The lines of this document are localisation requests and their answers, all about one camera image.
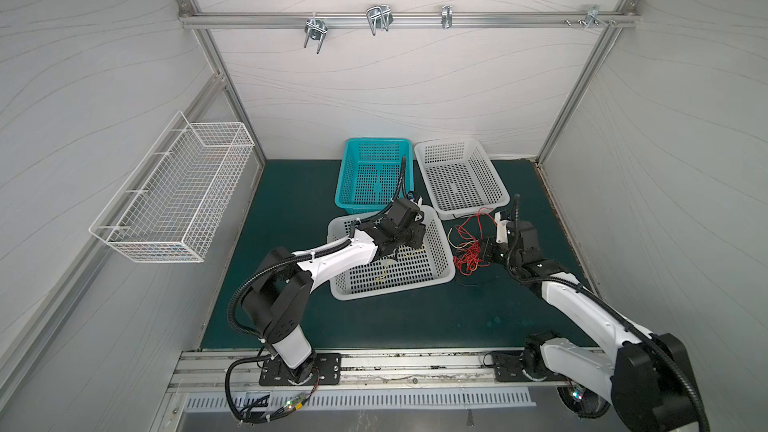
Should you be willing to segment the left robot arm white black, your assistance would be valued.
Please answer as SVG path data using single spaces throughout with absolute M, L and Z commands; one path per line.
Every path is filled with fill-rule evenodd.
M 391 256 L 407 246 L 423 245 L 424 214 L 405 187 L 407 159 L 400 160 L 398 181 L 389 203 L 374 215 L 359 219 L 347 235 L 307 251 L 275 248 L 234 292 L 227 322 L 253 336 L 297 376 L 314 365 L 314 349 L 301 321 L 314 290 L 358 266 Z

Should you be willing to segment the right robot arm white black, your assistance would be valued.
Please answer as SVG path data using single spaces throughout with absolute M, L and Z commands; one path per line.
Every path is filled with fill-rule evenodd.
M 520 355 L 532 381 L 552 375 L 567 384 L 561 402 L 574 414 L 596 419 L 614 409 L 631 431 L 680 431 L 708 419 L 687 349 L 672 334 L 657 334 L 627 318 L 544 256 L 532 223 L 519 217 L 520 198 L 496 213 L 494 261 L 512 280 L 559 310 L 597 345 L 590 351 L 554 333 L 534 334 Z

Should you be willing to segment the large white plastic basket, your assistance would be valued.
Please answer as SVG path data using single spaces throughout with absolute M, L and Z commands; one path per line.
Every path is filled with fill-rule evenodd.
M 447 283 L 455 277 L 451 247 L 442 221 L 430 206 L 422 208 L 426 233 L 423 247 L 397 252 L 354 267 L 330 281 L 332 295 L 351 301 Z

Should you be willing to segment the teal plastic basket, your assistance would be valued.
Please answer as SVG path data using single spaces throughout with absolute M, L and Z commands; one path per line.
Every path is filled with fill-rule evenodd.
M 392 199 L 406 159 L 404 188 L 414 189 L 413 146 L 402 138 L 353 138 L 344 147 L 335 204 L 348 214 L 377 212 Z

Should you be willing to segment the small white plastic basket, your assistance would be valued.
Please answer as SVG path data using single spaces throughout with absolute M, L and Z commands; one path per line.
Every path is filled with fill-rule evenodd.
M 432 208 L 441 220 L 490 213 L 510 202 L 502 179 L 476 139 L 419 142 L 414 153 Z

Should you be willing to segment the metal U-bolt clamp middle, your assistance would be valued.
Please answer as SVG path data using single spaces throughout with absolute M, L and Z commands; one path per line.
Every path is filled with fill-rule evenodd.
M 394 21 L 391 7 L 386 4 L 368 8 L 365 17 L 373 36 L 376 36 L 379 30 L 388 32 Z

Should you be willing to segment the metal u-bolt clamp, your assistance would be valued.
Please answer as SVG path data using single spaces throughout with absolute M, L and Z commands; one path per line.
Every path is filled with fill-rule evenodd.
M 316 17 L 310 18 L 305 23 L 304 32 L 305 39 L 303 47 L 307 48 L 310 42 L 315 42 L 316 53 L 319 54 L 322 50 L 325 38 L 328 33 L 328 27 L 326 23 Z
M 388 32 L 394 21 L 391 7 L 386 4 L 368 8 L 365 17 L 373 36 L 376 36 L 379 30 Z

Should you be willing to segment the metal U-bolt clamp left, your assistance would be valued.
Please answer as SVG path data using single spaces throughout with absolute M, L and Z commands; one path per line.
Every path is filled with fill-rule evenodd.
M 303 47 L 307 48 L 310 42 L 315 42 L 316 53 L 319 54 L 322 50 L 325 38 L 328 33 L 328 27 L 326 23 L 316 17 L 310 18 L 305 23 L 304 32 L 305 39 Z

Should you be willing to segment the metal bolt clamp right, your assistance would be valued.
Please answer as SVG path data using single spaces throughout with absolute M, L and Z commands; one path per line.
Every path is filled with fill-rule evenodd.
M 615 19 L 601 12 L 597 6 L 593 6 L 592 8 L 588 9 L 584 16 L 578 20 L 572 21 L 565 19 L 563 23 L 567 27 L 577 27 L 581 28 L 582 30 L 587 30 L 590 28 L 606 29 L 616 27 L 618 25 L 618 22 Z

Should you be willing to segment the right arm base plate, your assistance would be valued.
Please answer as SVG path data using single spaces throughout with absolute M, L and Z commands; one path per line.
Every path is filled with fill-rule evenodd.
M 491 351 L 483 356 L 481 364 L 493 371 L 499 383 L 566 381 L 564 376 L 549 370 L 540 353 L 530 348 Z

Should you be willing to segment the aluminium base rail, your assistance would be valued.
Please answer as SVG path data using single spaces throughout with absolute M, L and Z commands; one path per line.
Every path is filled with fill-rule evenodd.
M 317 367 L 321 374 L 338 382 L 321 385 L 323 390 L 373 390 L 407 388 L 462 388 L 503 386 L 564 386 L 561 376 L 532 381 L 519 366 L 500 381 L 500 367 L 493 354 L 508 362 L 522 352 L 520 347 L 432 348 L 432 349 L 320 349 Z M 169 381 L 169 392 L 221 392 L 225 372 L 237 359 L 254 356 L 255 349 L 212 349 L 183 352 Z

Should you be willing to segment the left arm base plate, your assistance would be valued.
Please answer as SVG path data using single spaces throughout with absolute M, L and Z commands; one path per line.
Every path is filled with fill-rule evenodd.
M 338 385 L 342 369 L 339 353 L 311 354 L 297 368 L 288 367 L 280 357 L 269 359 L 262 366 L 260 386 Z

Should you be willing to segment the metal bracket on rail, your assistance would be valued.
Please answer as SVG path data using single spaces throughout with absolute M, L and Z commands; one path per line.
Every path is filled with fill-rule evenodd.
M 444 5 L 441 8 L 441 27 L 448 30 L 453 24 L 453 8 L 450 5 Z

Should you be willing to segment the horizontal aluminium rail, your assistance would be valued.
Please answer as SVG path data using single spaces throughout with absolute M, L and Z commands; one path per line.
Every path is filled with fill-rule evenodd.
M 578 20 L 586 11 L 575 12 L 461 12 L 453 9 L 453 29 L 488 28 L 571 28 L 563 21 Z M 621 14 L 601 11 L 618 22 L 616 27 L 633 27 L 640 22 L 637 14 Z M 443 29 L 441 11 L 393 12 L 392 29 Z M 315 12 L 315 13 L 199 13 L 180 17 L 186 29 L 275 29 L 302 30 L 308 19 L 323 20 L 328 29 L 367 29 L 363 12 Z

